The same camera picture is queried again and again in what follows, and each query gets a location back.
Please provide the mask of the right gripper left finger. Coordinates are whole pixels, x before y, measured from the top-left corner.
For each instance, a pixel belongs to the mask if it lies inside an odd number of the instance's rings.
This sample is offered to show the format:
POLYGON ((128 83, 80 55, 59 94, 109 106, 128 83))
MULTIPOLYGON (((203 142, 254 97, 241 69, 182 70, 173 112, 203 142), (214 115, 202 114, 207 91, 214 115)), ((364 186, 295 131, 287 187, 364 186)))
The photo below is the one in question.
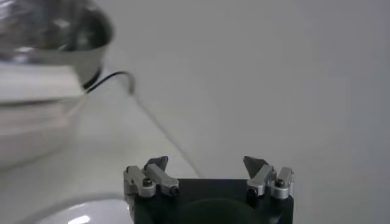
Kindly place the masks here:
POLYGON ((179 194, 179 180, 170 177, 166 172, 168 156, 151 158, 143 166, 128 166, 124 172, 124 195, 138 195, 142 198, 152 198, 157 188, 163 195, 175 197, 179 194))

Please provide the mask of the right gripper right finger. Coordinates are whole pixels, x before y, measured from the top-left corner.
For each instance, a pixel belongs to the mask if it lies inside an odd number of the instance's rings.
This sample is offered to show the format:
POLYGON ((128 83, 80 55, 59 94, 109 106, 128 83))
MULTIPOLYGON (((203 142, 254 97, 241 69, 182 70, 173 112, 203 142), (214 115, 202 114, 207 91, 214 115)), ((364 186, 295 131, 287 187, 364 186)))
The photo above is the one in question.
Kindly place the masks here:
POLYGON ((246 181, 247 197, 262 197, 269 191, 272 198, 285 200, 294 194, 294 172, 289 167, 282 167, 277 172, 265 160, 245 156, 243 163, 250 178, 246 181))

